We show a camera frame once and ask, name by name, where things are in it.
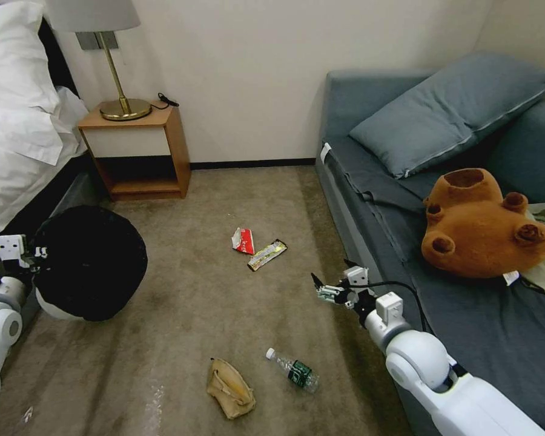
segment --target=sofa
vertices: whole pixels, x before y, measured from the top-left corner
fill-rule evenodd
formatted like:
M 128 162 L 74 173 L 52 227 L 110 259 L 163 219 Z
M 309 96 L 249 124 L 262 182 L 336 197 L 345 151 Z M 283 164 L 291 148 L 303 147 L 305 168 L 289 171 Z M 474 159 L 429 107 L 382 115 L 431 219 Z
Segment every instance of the sofa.
M 522 280 L 464 279 L 435 269 L 421 255 L 426 229 L 422 200 L 442 174 L 482 167 L 503 194 L 518 191 L 545 202 L 545 99 L 472 149 L 413 176 L 395 179 L 352 128 L 432 71 L 334 71 L 326 81 L 316 169 L 350 260 L 367 266 L 373 282 L 411 285 L 426 329 L 477 377 L 497 387 L 545 429 L 545 293 Z M 321 158 L 324 144 L 331 150 Z M 421 329 L 416 297 L 404 299 L 405 317 Z M 438 435 L 419 403 L 396 386 L 416 436 Z

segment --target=white wall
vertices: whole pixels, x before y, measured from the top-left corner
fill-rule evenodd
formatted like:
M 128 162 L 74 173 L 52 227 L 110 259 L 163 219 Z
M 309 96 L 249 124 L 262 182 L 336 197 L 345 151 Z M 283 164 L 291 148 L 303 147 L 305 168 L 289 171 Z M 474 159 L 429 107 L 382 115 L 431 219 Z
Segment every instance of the white wall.
M 193 162 L 313 157 L 325 74 L 437 67 L 474 47 L 492 0 L 134 0 L 117 32 L 128 96 L 177 99 Z M 116 97 L 103 53 L 58 34 L 90 107 Z
M 495 0 L 477 48 L 545 66 L 545 0 Z

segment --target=carpet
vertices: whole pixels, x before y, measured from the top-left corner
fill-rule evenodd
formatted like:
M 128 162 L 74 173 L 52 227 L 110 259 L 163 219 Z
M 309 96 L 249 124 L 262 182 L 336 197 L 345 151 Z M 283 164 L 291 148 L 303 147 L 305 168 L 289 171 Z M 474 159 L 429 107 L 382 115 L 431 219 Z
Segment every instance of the carpet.
M 110 321 L 37 316 L 2 371 L 0 436 L 410 434 L 356 316 L 315 296 L 309 273 L 335 282 L 344 252 L 313 167 L 195 171 L 185 200 L 112 209 L 144 238 L 147 274 Z M 289 248 L 252 272 L 231 249 L 238 226 Z M 292 385 L 270 346 L 317 371 L 319 390 Z M 240 371 L 255 410 L 224 417 L 210 357 Z

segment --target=brown teddy bear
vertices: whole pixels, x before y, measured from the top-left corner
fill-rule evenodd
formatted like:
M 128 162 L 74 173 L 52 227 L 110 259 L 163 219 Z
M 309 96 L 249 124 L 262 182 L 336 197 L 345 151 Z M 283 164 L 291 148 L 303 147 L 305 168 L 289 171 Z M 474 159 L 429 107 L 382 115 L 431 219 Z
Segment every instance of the brown teddy bear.
M 486 170 L 441 176 L 424 204 L 428 228 L 422 254 L 436 268 L 483 279 L 525 271 L 545 260 L 545 224 L 525 218 L 524 195 L 509 193 L 503 199 Z

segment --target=baseboard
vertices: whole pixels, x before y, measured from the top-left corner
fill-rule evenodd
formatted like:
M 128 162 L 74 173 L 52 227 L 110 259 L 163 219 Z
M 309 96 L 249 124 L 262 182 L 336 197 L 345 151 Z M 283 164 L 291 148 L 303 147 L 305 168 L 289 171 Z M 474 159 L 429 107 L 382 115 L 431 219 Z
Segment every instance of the baseboard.
M 193 162 L 192 170 L 215 170 L 218 168 L 260 168 L 260 167 L 297 167 L 315 165 L 314 157 L 304 159 L 271 159 L 271 160 L 234 160 L 232 162 Z

